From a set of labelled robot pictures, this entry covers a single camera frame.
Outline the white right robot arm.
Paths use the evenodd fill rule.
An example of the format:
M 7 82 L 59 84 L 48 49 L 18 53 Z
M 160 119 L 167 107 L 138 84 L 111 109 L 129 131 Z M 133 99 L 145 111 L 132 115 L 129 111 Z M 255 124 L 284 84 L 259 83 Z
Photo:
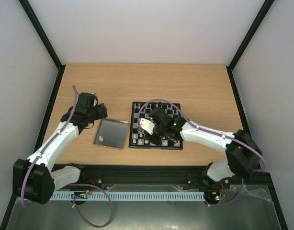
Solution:
M 141 118 L 139 125 L 153 144 L 166 137 L 198 143 L 223 153 L 225 160 L 209 163 L 202 173 L 202 182 L 209 188 L 233 176 L 251 179 L 262 159 L 259 147 L 244 130 L 224 132 L 200 126 L 183 116 L 174 119 L 160 107 L 149 113 L 149 119 Z

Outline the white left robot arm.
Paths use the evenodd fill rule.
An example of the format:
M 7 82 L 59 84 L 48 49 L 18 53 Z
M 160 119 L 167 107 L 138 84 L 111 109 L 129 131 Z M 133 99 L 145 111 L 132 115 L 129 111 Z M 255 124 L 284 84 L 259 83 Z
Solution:
M 93 92 L 75 93 L 74 105 L 62 115 L 60 123 L 48 140 L 26 160 L 13 165 L 13 193 L 21 200 L 45 204 L 53 193 L 69 184 L 84 182 L 87 178 L 82 165 L 70 163 L 54 171 L 53 167 L 66 147 L 94 121 L 107 117 L 107 109 Z

